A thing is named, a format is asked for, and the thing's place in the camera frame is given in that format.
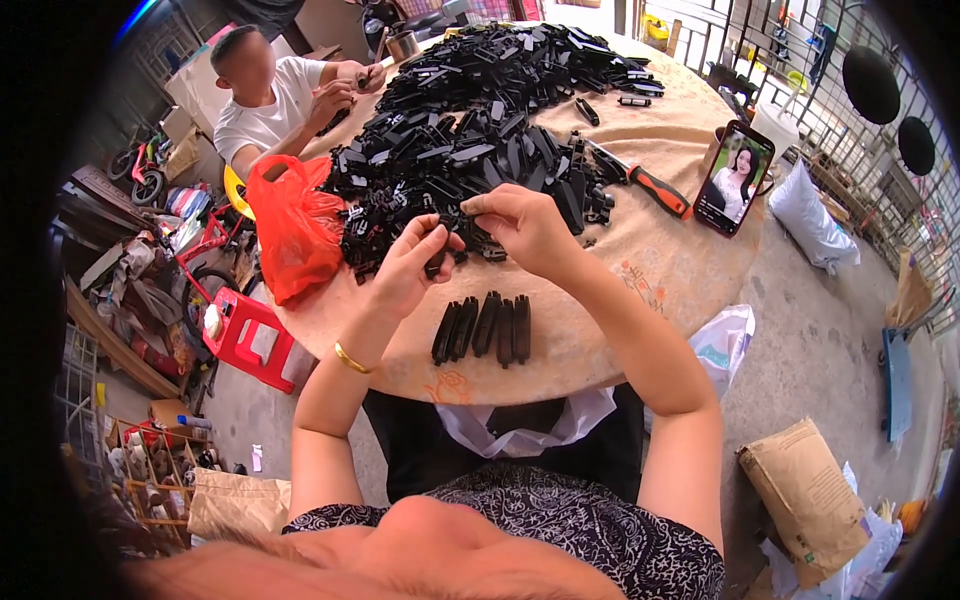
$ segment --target smartphone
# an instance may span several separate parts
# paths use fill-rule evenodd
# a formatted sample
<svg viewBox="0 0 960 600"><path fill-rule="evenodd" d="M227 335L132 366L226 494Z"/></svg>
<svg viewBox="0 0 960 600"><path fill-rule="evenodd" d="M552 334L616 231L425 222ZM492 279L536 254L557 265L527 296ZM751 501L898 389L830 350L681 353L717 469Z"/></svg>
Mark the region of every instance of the smartphone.
<svg viewBox="0 0 960 600"><path fill-rule="evenodd" d="M693 203L697 220L734 237L754 204L773 155L772 141L741 121L728 123Z"/></svg>

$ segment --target man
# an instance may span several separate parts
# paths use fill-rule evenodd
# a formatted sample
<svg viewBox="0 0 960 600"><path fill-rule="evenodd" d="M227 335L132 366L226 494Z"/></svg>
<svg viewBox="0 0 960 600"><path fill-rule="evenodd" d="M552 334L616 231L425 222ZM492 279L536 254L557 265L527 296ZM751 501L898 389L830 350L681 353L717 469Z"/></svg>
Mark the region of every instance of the man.
<svg viewBox="0 0 960 600"><path fill-rule="evenodd" d="M353 105L353 94L373 93L386 80L380 64L276 60L254 25L221 37L210 64L219 76L217 86L233 91L220 111L213 143L243 181L264 156L299 155L337 111ZM365 85L358 85L361 80Z"/></svg>

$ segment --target bicycle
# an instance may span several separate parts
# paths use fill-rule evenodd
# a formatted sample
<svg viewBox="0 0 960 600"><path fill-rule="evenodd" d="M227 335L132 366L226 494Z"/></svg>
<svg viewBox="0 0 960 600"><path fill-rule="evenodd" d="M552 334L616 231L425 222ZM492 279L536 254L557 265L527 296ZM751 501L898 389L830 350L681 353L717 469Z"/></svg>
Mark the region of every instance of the bicycle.
<svg viewBox="0 0 960 600"><path fill-rule="evenodd" d="M153 206L163 197L167 179L160 171L155 158L167 144L163 132L146 131L153 135L146 142L137 143L141 131L137 131L131 144L113 155L107 167L107 178L112 182L121 179L133 182L130 197L137 206Z"/></svg>
<svg viewBox="0 0 960 600"><path fill-rule="evenodd" d="M188 263L197 256L217 248L225 248L228 252L236 250L239 248L237 238L240 233L245 230L251 230L250 225L245 223L245 221L249 220L243 215L236 213L231 204L224 204L219 208L211 207L207 209L207 207L205 207L204 209L206 209L206 213L201 218L206 219L206 223L204 224L204 234L200 242L183 252L174 254L174 259L177 261L177 264L180 265L180 269L183 270L187 278L186 285L183 287L183 294L180 298L180 310L183 314L183 323L186 325L187 330L189 330L198 341L202 341L204 338L202 327L198 325L198 323L203 321L206 308L213 302L213 298L220 288L226 285L234 292L240 292L241 290L240 286L237 285L236 279L227 271L207 267L203 264L191 272ZM228 225L232 222L230 230L224 226L221 218L227 221ZM169 240L166 240L166 244L167 248L170 248ZM219 285L214 283L213 286L210 286L206 282L206 280L210 278L220 279L221 283Z"/></svg>

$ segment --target black round speaker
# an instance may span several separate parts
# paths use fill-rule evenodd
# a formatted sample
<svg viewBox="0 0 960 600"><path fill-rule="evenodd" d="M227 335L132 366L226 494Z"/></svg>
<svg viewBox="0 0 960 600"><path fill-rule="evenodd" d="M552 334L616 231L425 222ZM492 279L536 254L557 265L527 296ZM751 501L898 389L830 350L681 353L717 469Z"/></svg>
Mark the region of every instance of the black round speaker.
<svg viewBox="0 0 960 600"><path fill-rule="evenodd" d="M897 146L900 147L903 164L911 173L923 177L933 170L933 136L926 123L917 117L906 117L900 121Z"/></svg>
<svg viewBox="0 0 960 600"><path fill-rule="evenodd" d="M843 86L856 111L877 125L900 112L897 78L883 57L866 46L854 46L843 59Z"/></svg>

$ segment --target beige tablecloth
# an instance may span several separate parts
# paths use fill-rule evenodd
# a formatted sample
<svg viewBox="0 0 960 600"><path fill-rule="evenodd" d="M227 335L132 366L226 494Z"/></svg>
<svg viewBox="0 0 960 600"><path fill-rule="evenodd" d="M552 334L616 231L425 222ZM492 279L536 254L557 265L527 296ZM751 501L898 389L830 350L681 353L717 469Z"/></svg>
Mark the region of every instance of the beige tablecloth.
<svg viewBox="0 0 960 600"><path fill-rule="evenodd" d="M715 128L733 114L723 100L689 69L624 36L605 35L624 56L646 57L649 69L666 86L650 108L625 108L616 91L584 94L601 118L591 127L573 102L538 113L532 122L565 139L571 130L602 144L631 163L675 186L692 202L702 180L698 164ZM373 117L377 98L362 98L350 118L304 151L318 156L348 144ZM608 188L616 198L611 225L587 226L581 239L595 237L589 250L631 290L661 312L685 337L696 332L736 299L760 241L763 203L756 203L733 239L686 223L663 211L639 187ZM430 355L446 304L490 290L504 298L530 297L531 359L503 370L495 352L435 367ZM315 356L336 341L347 316L370 292L357 286L344 265L336 277L295 311L277 308L284 326ZM548 399L590 387L624 381L610 346L583 307L553 284L524 272L512 260L487 263L472 256L453 280L434 286L400 326L372 377L381 392L446 404L512 405Z"/></svg>

